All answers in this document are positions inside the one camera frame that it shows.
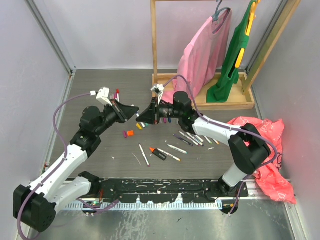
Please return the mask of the yellow cap white marker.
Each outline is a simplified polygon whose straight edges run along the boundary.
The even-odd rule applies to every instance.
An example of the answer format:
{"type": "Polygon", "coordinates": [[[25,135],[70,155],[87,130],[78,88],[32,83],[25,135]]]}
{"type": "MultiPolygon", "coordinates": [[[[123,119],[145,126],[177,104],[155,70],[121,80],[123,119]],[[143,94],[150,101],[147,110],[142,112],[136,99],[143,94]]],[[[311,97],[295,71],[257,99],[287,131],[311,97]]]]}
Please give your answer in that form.
{"type": "Polygon", "coordinates": [[[180,159],[180,158],[178,158],[178,157],[176,157],[176,156],[172,155],[171,153],[169,153],[169,152],[167,152],[167,151],[164,151],[164,150],[162,150],[162,149],[160,149],[160,148],[158,148],[157,150],[158,150],[158,151],[160,151],[161,153],[163,153],[163,154],[167,155],[168,157],[171,157],[171,158],[175,159],[175,160],[176,160],[176,161],[178,161],[178,162],[180,162],[180,161],[181,161],[181,159],[180,159]]]}

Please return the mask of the purple cap white marker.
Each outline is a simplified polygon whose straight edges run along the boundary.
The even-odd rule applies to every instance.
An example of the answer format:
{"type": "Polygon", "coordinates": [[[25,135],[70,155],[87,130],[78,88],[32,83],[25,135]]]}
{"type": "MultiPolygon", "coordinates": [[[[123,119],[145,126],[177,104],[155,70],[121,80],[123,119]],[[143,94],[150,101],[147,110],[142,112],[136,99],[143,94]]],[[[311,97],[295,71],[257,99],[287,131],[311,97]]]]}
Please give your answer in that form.
{"type": "Polygon", "coordinates": [[[191,141],[194,145],[199,146],[199,143],[192,139],[191,137],[189,137],[187,134],[183,133],[182,131],[179,131],[179,133],[184,136],[186,139],[188,139],[189,141],[191,141]]]}

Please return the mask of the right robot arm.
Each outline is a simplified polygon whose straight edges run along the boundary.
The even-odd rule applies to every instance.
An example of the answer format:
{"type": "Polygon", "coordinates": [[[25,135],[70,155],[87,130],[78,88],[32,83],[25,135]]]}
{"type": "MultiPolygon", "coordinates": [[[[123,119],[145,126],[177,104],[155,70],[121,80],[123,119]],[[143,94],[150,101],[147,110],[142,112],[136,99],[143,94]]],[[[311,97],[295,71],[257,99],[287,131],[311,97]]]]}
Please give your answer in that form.
{"type": "Polygon", "coordinates": [[[237,185],[271,155],[267,140],[254,125],[246,123],[238,127],[213,120],[200,113],[184,91],[176,92],[172,103],[152,98],[136,121],[154,125],[161,118],[178,119],[185,133],[215,139],[229,147],[233,165],[218,180],[219,191],[225,197],[231,197],[237,191],[237,185]]]}

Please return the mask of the white pen teal tip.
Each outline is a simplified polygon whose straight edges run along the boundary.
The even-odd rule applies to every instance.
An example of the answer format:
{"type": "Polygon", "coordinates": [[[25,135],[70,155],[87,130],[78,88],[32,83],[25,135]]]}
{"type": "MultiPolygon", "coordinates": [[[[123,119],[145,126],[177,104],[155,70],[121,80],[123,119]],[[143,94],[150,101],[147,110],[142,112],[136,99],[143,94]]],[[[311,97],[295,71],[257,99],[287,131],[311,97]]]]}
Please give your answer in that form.
{"type": "Polygon", "coordinates": [[[185,154],[185,155],[188,154],[187,151],[185,151],[185,150],[183,150],[183,149],[181,149],[181,148],[178,148],[178,147],[176,147],[176,146],[173,146],[173,145],[171,145],[171,144],[168,144],[167,146],[168,146],[169,148],[177,151],[177,152],[183,153],[183,154],[185,154]]]}

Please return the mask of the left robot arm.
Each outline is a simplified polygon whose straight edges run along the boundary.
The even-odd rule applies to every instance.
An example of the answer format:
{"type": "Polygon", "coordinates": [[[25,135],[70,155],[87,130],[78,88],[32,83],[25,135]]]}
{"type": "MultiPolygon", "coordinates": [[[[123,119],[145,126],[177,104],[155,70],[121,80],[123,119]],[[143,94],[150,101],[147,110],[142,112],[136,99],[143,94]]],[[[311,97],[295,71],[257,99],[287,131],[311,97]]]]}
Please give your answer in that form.
{"type": "Polygon", "coordinates": [[[42,233],[73,200],[84,195],[97,197],[100,193],[99,178],[87,171],[67,185],[64,182],[96,151],[102,142],[100,136],[108,128],[115,123],[126,123],[138,111],[137,106],[124,105],[115,99],[105,105],[103,111],[96,106],[85,108],[79,130],[60,158],[29,186],[19,185],[14,190],[13,216],[17,223],[42,233]]]}

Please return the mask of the magenta cap white pen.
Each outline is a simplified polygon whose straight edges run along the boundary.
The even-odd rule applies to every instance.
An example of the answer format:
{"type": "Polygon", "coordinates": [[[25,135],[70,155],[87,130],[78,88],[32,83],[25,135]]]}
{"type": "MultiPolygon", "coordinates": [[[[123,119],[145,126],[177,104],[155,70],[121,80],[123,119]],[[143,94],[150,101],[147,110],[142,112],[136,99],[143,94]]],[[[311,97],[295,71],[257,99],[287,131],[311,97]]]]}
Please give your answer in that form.
{"type": "Polygon", "coordinates": [[[147,158],[147,156],[146,156],[146,154],[145,154],[145,152],[144,152],[144,150],[143,150],[142,145],[139,143],[138,146],[139,146],[139,148],[140,148],[141,154],[142,154],[142,156],[143,156],[143,158],[144,158],[144,160],[145,160],[146,165],[147,165],[148,167],[150,167],[150,163],[149,163],[148,158],[147,158]]]}

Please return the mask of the yellow pen cap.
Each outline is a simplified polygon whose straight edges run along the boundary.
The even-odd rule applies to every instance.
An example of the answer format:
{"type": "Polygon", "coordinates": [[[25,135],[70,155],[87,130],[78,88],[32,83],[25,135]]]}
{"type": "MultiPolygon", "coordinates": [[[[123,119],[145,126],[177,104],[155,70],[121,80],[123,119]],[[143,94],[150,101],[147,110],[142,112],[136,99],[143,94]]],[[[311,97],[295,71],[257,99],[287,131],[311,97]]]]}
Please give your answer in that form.
{"type": "Polygon", "coordinates": [[[143,127],[142,127],[139,123],[136,124],[136,127],[137,127],[139,130],[142,130],[142,129],[143,129],[143,127]]]}

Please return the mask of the orange highlighter cap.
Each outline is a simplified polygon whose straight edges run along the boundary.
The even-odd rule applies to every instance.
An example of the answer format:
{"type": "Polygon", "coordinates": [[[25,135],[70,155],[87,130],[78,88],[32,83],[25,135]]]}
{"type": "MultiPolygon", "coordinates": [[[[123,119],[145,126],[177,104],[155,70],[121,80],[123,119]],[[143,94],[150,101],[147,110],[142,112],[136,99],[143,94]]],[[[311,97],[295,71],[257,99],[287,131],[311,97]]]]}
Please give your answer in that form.
{"type": "Polygon", "coordinates": [[[128,131],[128,132],[127,132],[127,135],[128,135],[129,137],[132,137],[132,136],[134,135],[134,131],[133,131],[133,130],[128,131]]]}

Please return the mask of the dark purple pen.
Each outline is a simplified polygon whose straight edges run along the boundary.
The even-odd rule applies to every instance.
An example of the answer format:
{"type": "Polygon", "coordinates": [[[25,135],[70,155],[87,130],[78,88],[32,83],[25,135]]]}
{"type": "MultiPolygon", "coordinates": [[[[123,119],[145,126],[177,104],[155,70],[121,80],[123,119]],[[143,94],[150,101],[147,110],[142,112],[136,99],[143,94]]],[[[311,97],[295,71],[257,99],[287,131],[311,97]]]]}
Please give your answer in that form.
{"type": "Polygon", "coordinates": [[[193,146],[194,146],[194,144],[193,144],[193,143],[191,143],[191,142],[189,142],[189,141],[187,141],[187,140],[183,139],[182,137],[180,137],[180,136],[178,136],[178,135],[176,135],[176,134],[173,134],[173,136],[174,136],[174,137],[176,137],[177,139],[179,139],[180,141],[184,142],[185,144],[187,144],[187,145],[191,146],[191,147],[193,147],[193,146]]]}

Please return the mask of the orange black highlighter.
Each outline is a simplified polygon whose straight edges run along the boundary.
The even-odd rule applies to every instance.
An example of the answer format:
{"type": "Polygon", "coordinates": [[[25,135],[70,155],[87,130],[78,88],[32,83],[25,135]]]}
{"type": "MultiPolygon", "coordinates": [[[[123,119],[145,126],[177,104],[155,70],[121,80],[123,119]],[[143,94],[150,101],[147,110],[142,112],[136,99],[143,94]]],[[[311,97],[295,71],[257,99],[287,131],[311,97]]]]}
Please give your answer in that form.
{"type": "Polygon", "coordinates": [[[167,159],[167,156],[162,152],[160,152],[157,148],[150,147],[149,149],[153,155],[155,155],[157,158],[161,159],[162,161],[165,161],[167,159]]]}

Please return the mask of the blue cap white marker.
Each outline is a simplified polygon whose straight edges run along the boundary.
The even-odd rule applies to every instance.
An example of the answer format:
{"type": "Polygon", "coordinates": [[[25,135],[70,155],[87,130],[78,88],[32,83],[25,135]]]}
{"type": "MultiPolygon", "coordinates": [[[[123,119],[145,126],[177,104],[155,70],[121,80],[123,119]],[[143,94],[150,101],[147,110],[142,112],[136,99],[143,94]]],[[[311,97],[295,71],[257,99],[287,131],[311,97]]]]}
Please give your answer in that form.
{"type": "Polygon", "coordinates": [[[204,146],[203,142],[201,140],[199,140],[195,135],[187,132],[186,133],[190,138],[192,138],[194,141],[196,141],[200,146],[204,146]]]}

